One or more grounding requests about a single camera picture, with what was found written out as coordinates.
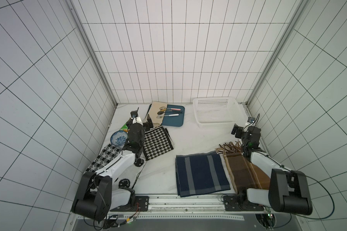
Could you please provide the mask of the brown striped fringed scarf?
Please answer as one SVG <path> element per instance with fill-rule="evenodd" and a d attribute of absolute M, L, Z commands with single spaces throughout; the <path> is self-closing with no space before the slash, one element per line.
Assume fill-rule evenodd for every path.
<path fill-rule="evenodd" d="M 215 151 L 223 155 L 232 186 L 237 194 L 250 188 L 269 189 L 270 177 L 243 156 L 239 141 L 221 144 Z"/>

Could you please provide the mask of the white plastic perforated basket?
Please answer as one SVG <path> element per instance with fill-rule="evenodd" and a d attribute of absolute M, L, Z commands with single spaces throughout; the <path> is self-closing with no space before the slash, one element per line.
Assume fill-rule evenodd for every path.
<path fill-rule="evenodd" d="M 196 98 L 193 100 L 196 122 L 200 128 L 244 125 L 247 117 L 244 108 L 232 97 Z"/>

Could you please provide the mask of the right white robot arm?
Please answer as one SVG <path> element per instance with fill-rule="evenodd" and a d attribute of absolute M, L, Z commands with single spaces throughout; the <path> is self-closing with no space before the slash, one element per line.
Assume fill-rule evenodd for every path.
<path fill-rule="evenodd" d="M 276 212 L 311 215 L 313 206 L 307 176 L 288 169 L 260 147 L 261 130 L 234 125 L 238 142 L 225 155 L 227 169 L 241 201 L 259 204 Z"/>

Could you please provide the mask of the black white houndstooth scarf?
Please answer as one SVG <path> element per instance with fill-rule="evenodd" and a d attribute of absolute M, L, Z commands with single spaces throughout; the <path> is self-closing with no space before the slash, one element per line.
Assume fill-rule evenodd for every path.
<path fill-rule="evenodd" d="M 168 130 L 162 126 L 145 133 L 143 154 L 147 161 L 174 150 Z"/>

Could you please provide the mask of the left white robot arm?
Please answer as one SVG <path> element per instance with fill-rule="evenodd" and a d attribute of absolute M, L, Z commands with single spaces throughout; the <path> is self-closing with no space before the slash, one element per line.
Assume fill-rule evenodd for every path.
<path fill-rule="evenodd" d="M 104 156 L 98 156 L 81 177 L 71 212 L 103 221 L 112 209 L 133 209 L 136 206 L 135 191 L 128 187 L 114 187 L 121 174 L 131 166 L 142 164 L 145 132 L 153 128 L 148 115 L 142 121 L 138 111 L 132 111 L 127 121 L 127 139 L 122 147 L 108 145 Z"/>

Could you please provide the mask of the navy grey striped scarf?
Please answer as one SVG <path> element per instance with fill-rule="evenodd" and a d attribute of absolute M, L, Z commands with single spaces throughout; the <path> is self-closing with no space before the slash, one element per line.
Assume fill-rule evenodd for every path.
<path fill-rule="evenodd" d="M 180 197 L 230 190 L 221 156 L 215 151 L 176 156 L 175 174 Z"/>

